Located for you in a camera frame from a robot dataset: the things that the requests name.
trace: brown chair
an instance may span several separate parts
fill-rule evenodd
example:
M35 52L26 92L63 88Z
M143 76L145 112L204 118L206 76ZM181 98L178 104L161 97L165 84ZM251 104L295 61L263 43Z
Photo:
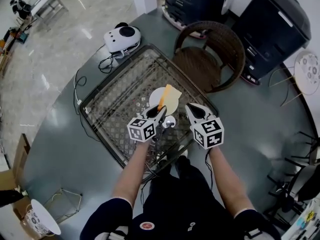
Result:
M193 32L206 31L203 48L184 47L184 40ZM221 59L206 50L211 48ZM245 66L245 50L238 36L226 25L214 21L200 21L188 25L175 41L173 62L205 93L215 93L232 86ZM222 69L228 65L232 76L221 84Z

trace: glass tray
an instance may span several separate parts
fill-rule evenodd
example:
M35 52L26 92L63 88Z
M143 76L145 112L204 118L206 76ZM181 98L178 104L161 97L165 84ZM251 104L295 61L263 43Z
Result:
M157 161L174 149L190 131L186 103L198 103L218 111L195 84L156 47L147 44L119 65L80 105L80 111L101 142L124 168L135 151L135 141L127 129L129 121L149 107L151 93L167 84L182 92L177 110L172 114L174 128L156 128L157 139L150 146L146 159L146 173L156 174Z

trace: floor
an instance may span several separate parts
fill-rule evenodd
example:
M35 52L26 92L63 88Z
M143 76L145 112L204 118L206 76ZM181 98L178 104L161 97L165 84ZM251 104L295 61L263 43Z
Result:
M103 35L137 17L133 0L61 0L50 31L32 27L0 80L1 139L13 164L21 133L32 144L50 107L76 71L103 45Z

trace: white wall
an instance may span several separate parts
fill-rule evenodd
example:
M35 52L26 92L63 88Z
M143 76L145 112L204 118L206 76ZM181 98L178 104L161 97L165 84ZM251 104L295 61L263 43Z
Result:
M250 1L251 0L234 0L231 11L240 16ZM308 15L311 24L312 39L307 50L320 56L320 0L298 0L298 2ZM295 58L300 51L303 51L303 49L293 54L284 62L287 67L294 65ZM304 95L304 97L310 108L317 131L320 134L320 88L315 94L310 96Z
M8 28L16 27L16 18L10 6L11 0L0 0L0 39L6 34Z

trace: shirt logo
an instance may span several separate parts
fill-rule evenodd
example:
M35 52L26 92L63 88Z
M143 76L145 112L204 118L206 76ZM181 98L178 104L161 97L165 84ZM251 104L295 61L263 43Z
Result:
M155 228L155 224L153 224L152 222L143 222L140 224L140 229L142 230L153 230Z

